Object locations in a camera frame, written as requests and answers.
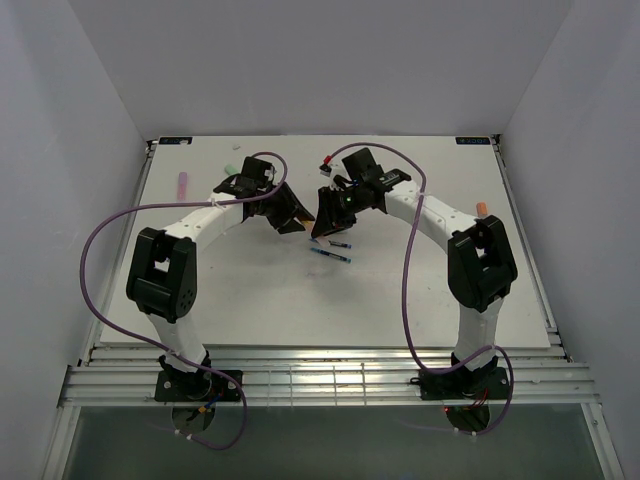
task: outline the orange marker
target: orange marker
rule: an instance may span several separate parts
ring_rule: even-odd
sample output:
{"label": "orange marker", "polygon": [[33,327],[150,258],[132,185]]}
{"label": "orange marker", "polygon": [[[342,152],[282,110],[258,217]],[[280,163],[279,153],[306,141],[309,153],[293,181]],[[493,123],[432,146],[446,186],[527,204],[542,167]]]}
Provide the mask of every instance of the orange marker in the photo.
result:
{"label": "orange marker", "polygon": [[478,214],[478,218],[484,218],[489,215],[489,209],[487,209],[487,204],[484,202],[476,203],[476,213]]}

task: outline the gray wall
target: gray wall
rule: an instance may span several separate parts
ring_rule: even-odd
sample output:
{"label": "gray wall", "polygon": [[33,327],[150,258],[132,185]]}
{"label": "gray wall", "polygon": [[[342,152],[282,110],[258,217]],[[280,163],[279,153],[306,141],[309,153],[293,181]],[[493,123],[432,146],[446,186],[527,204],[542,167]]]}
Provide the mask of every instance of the gray wall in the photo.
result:
{"label": "gray wall", "polygon": [[577,2],[505,134],[509,178],[570,353],[640,478],[640,2]]}
{"label": "gray wall", "polygon": [[501,132],[570,0],[70,0],[146,139]]}
{"label": "gray wall", "polygon": [[[144,143],[66,0],[0,1],[0,478],[36,478],[91,317],[84,239],[131,200]],[[117,229],[95,249],[98,291]]]}

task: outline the pink object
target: pink object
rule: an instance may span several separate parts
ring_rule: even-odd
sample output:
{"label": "pink object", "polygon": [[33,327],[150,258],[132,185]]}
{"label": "pink object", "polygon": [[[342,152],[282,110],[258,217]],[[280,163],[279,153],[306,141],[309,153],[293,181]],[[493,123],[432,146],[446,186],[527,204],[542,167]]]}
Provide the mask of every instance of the pink object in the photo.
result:
{"label": "pink object", "polygon": [[178,175],[178,201],[184,202],[187,197],[187,172],[180,172]]}

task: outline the cable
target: cable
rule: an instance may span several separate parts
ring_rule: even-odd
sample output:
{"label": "cable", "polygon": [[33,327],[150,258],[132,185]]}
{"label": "cable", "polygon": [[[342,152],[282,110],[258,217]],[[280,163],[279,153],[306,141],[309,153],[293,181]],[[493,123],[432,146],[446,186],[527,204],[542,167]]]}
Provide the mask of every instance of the cable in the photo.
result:
{"label": "cable", "polygon": [[391,152],[395,155],[397,155],[398,157],[402,158],[404,161],[406,161],[409,165],[411,165],[420,175],[420,178],[422,179],[422,184],[420,185],[420,192],[419,192],[419,196],[418,196],[418,205],[416,207],[416,214],[413,218],[413,223],[411,225],[411,233],[409,234],[409,241],[407,242],[407,249],[405,251],[405,255],[404,255],[404,265],[402,267],[402,294],[401,294],[401,308],[402,308],[402,325],[404,327],[404,335],[405,338],[407,340],[407,347],[409,348],[409,352],[411,352],[411,356],[413,357],[413,360],[416,362],[416,364],[418,365],[418,367],[420,367],[420,369],[429,372],[433,375],[445,375],[447,373],[451,373],[451,372],[455,372],[456,370],[462,368],[464,365],[466,365],[467,363],[469,363],[471,360],[473,360],[474,358],[478,357],[479,355],[482,355],[484,352],[487,352],[489,350],[498,350],[502,356],[505,359],[505,362],[507,363],[507,366],[509,367],[509,377],[510,377],[510,387],[509,387],[509,393],[507,394],[507,400],[505,402],[504,405],[504,409],[502,410],[502,413],[498,416],[498,418],[496,419],[495,422],[493,422],[491,425],[489,425],[487,428],[485,428],[484,430],[478,432],[478,435],[482,435],[482,434],[486,434],[489,433],[490,431],[492,431],[496,426],[498,426],[500,424],[500,422],[502,422],[502,420],[504,419],[504,416],[506,415],[507,411],[509,410],[509,406],[511,405],[511,399],[513,397],[513,367],[511,366],[511,361],[509,360],[509,357],[507,355],[507,352],[502,348],[499,347],[498,345],[485,345],[484,347],[478,349],[476,352],[472,353],[471,355],[469,355],[467,358],[465,358],[464,360],[461,360],[460,362],[456,363],[455,365],[451,366],[451,367],[447,367],[447,368],[429,368],[427,367],[422,360],[420,360],[420,357],[418,356],[418,352],[416,351],[416,347],[413,344],[413,339],[411,338],[411,329],[409,326],[409,313],[408,313],[408,308],[407,308],[407,292],[408,292],[408,283],[409,283],[409,263],[411,262],[411,251],[413,250],[413,242],[416,238],[416,233],[418,231],[418,223],[420,222],[420,212],[422,211],[422,205],[424,203],[424,196],[425,196],[425,191],[427,189],[427,176],[425,175],[424,171],[418,166],[417,163],[415,163],[413,160],[411,160],[409,157],[407,157],[404,153],[402,153],[400,150],[397,150],[393,147],[390,147],[389,145],[385,145],[383,143],[375,143],[375,142],[354,142],[354,143],[350,143],[348,145],[344,145],[343,147],[340,147],[339,149],[337,149],[335,152],[333,152],[333,154],[329,155],[329,159],[335,158],[336,155],[339,155],[340,153],[344,152],[345,150],[348,150],[350,148],[354,148],[354,147],[373,147],[373,148],[380,148],[382,150],[387,150],[388,152]]}
{"label": "cable", "polygon": [[[254,157],[258,157],[258,156],[269,156],[269,157],[274,157],[277,158],[283,166],[283,172],[282,172],[282,178],[280,179],[280,182],[275,186],[275,188],[273,190],[271,190],[270,192],[267,192],[263,195],[259,195],[257,197],[249,197],[249,198],[243,198],[243,199],[232,199],[232,200],[223,200],[221,202],[217,202],[216,205],[220,205],[220,206],[225,206],[225,205],[235,205],[238,203],[248,203],[248,202],[256,202],[256,201],[261,201],[261,200],[265,200],[267,198],[269,198],[271,195],[274,195],[278,190],[280,190],[280,188],[282,187],[282,185],[284,185],[285,180],[287,179],[287,174],[288,174],[288,168],[287,168],[287,162],[285,162],[284,158],[282,158],[280,155],[278,155],[277,153],[273,153],[273,152],[258,152],[255,153],[253,155]],[[117,213],[114,213],[113,215],[111,215],[110,217],[106,218],[105,220],[103,220],[89,235],[89,237],[87,238],[87,241],[84,244],[84,248],[82,249],[82,255],[80,256],[80,272],[79,272],[79,277],[80,277],[80,291],[82,292],[82,298],[84,299],[84,302],[87,304],[87,307],[89,307],[89,310],[91,310],[91,313],[93,313],[96,318],[98,320],[100,320],[102,323],[104,323],[105,325],[107,325],[108,327],[113,328],[114,330],[116,330],[117,332],[120,332],[124,335],[127,335],[128,337],[131,338],[135,338],[136,340],[140,340],[142,342],[146,342],[150,345],[153,345],[154,347],[158,347],[160,350],[163,350],[164,352],[166,352],[169,355],[174,356],[175,358],[177,358],[178,360],[180,360],[182,363],[189,365],[191,367],[200,369],[200,370],[204,370],[205,372],[209,372],[212,373],[213,375],[217,375],[219,377],[224,378],[225,380],[233,383],[235,385],[235,387],[238,389],[238,393],[240,394],[240,399],[242,400],[242,424],[240,425],[240,429],[238,430],[238,433],[236,434],[236,436],[227,444],[225,445],[215,445],[211,442],[208,442],[206,440],[202,440],[202,439],[198,439],[195,436],[187,436],[188,439],[193,440],[195,442],[198,442],[208,448],[211,448],[212,450],[227,450],[231,447],[233,447],[238,440],[240,440],[240,437],[242,436],[244,429],[247,425],[247,415],[248,415],[248,406],[247,406],[247,397],[244,394],[244,391],[242,389],[242,385],[240,385],[240,383],[233,377],[227,375],[226,373],[223,373],[219,370],[215,370],[213,368],[209,368],[209,367],[205,367],[204,365],[200,365],[198,363],[192,362],[191,360],[183,357],[182,355],[180,355],[179,353],[173,352],[168,346],[166,346],[165,344],[158,342],[157,340],[154,340],[152,338],[146,337],[144,335],[140,335],[138,333],[132,332],[130,330],[127,330],[126,328],[123,328],[115,323],[113,323],[111,320],[109,320],[107,317],[105,317],[102,313],[100,313],[100,311],[98,310],[98,308],[95,306],[95,304],[93,303],[93,300],[91,300],[91,297],[89,296],[89,290],[87,288],[87,273],[86,273],[86,268],[87,268],[87,257],[89,255],[89,249],[91,248],[91,244],[93,243],[93,241],[95,240],[95,238],[98,236],[98,234],[102,231],[102,229],[104,227],[106,227],[107,225],[109,225],[111,222],[113,222],[114,220],[124,216],[124,215],[129,215],[130,213],[134,213],[134,212],[139,212],[142,210],[152,210],[152,209],[160,209],[160,208],[174,208],[174,207],[210,207],[212,206],[213,203],[210,201],[207,202],[180,202],[180,203],[152,203],[152,204],[148,204],[148,205],[138,205],[135,207],[129,207],[129,208],[125,208],[124,210],[121,210]]]}

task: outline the black label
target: black label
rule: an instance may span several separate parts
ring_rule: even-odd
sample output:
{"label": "black label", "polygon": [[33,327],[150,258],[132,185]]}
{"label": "black label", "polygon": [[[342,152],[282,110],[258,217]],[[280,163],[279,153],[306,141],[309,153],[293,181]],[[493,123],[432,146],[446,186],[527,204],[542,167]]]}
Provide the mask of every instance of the black label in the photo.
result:
{"label": "black label", "polygon": [[456,137],[458,145],[491,145],[488,137]]}
{"label": "black label", "polygon": [[191,145],[193,137],[162,137],[160,145]]}

